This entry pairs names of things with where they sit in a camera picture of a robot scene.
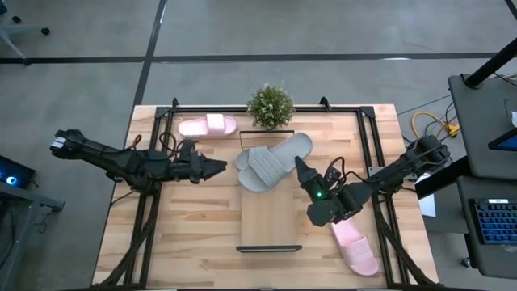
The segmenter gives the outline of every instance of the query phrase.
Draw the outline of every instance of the pink slipper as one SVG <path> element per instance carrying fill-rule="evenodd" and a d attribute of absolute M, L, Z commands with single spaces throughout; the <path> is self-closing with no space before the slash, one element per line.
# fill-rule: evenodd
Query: pink slipper
<path fill-rule="evenodd" d="M 345 264 L 352 271 L 361 276 L 372 276 L 379 271 L 379 264 L 368 244 L 368 239 L 359 232 L 351 218 L 337 224 L 332 223 L 331 228 L 339 243 Z"/>
<path fill-rule="evenodd" d="M 205 117 L 186 120 L 178 131 L 184 137 L 225 137 L 237 130 L 237 122 L 230 116 L 207 114 Z"/>

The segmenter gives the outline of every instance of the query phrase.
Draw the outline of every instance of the black keyboard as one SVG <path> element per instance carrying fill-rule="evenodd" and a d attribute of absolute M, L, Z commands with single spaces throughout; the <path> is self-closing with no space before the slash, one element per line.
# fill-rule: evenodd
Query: black keyboard
<path fill-rule="evenodd" d="M 471 210 L 484 244 L 517 244 L 517 200 L 472 199 Z"/>

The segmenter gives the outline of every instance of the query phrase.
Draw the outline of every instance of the gray floor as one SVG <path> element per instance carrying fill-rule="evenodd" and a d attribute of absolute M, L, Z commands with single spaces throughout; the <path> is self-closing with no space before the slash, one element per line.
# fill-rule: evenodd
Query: gray floor
<path fill-rule="evenodd" d="M 158 0 L 10 0 L 25 23 L 50 36 L 16 36 L 29 57 L 144 56 Z M 496 52 L 517 21 L 503 0 L 169 0 L 156 56 L 286 53 Z M 0 57 L 14 54 L 0 44 Z M 151 65 L 143 103 L 245 103 L 264 83 L 284 84 L 297 103 L 395 103 L 398 112 L 448 94 L 447 77 L 485 59 L 420 61 L 284 61 Z M 0 65 L 0 154 L 38 170 L 40 190 L 66 199 L 63 213 L 34 230 L 17 289 L 56 290 L 91 282 L 113 184 L 84 162 L 62 161 L 48 146 L 57 129 L 123 144 L 141 63 Z M 513 61 L 499 73 L 517 72 Z M 423 110 L 442 116 L 450 98 Z M 400 115 L 410 139 L 413 112 Z M 417 120 L 420 132 L 429 122 Z M 461 137 L 445 141 L 453 158 Z M 460 234 L 429 230 L 440 281 L 449 286 L 513 290 L 459 265 Z"/>

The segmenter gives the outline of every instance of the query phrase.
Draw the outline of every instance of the wooden tabletop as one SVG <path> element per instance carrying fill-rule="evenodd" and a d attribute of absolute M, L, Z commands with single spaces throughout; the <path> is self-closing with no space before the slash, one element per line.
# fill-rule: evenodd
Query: wooden tabletop
<path fill-rule="evenodd" d="M 386 163 L 396 160 L 404 149 L 397 113 L 392 104 L 373 105 Z M 142 135 L 139 149 L 149 147 L 156 106 L 136 106 L 129 127 L 127 143 L 137 134 Z M 237 121 L 238 129 L 252 130 L 252 119 L 245 114 L 228 114 Z M 178 134 L 182 120 L 202 114 L 174 114 L 173 133 Z M 323 172 L 338 156 L 346 160 L 346 171 L 356 171 L 366 177 L 359 130 L 354 113 L 295 113 L 289 126 L 296 132 L 308 134 L 313 140 L 313 151 L 305 160 L 310 167 Z M 242 137 L 245 147 L 273 146 L 283 137 Z M 370 151 L 373 150 L 368 130 Z M 303 248 L 293 253 L 242 254 L 240 245 L 241 192 L 237 169 L 233 160 L 241 151 L 238 133 L 221 139 L 200 141 L 196 149 L 208 156 L 228 161 L 226 171 L 192 185 L 187 181 L 164 183 L 159 206 L 158 222 L 149 268 L 148 288 L 168 289 L 344 289 L 385 287 L 384 274 L 373 277 L 358 276 L 343 262 L 328 226 L 313 226 L 305 211 L 310 199 L 298 184 L 293 185 L 296 208 L 296 239 Z M 116 186 L 113 199 L 129 192 L 128 185 Z M 404 247 L 415 263 L 432 280 L 437 281 L 434 261 L 414 193 L 400 191 L 393 196 L 398 225 Z M 129 247 L 138 195 L 118 201 L 108 215 L 94 283 L 105 279 L 118 264 Z M 363 211 L 353 217 L 359 230 L 368 237 L 380 269 L 382 260 L 376 224 L 369 201 Z M 390 248 L 393 270 L 397 263 Z M 141 253 L 137 256 L 135 276 L 140 273 Z"/>

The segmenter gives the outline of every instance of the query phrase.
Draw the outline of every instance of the small green plant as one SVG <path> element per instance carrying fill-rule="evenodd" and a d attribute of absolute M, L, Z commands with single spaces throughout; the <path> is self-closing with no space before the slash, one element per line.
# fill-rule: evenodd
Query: small green plant
<path fill-rule="evenodd" d="M 251 94 L 246 104 L 248 115 L 254 117 L 253 126 L 275 129 L 288 124 L 294 112 L 292 97 L 281 86 L 265 85 Z"/>

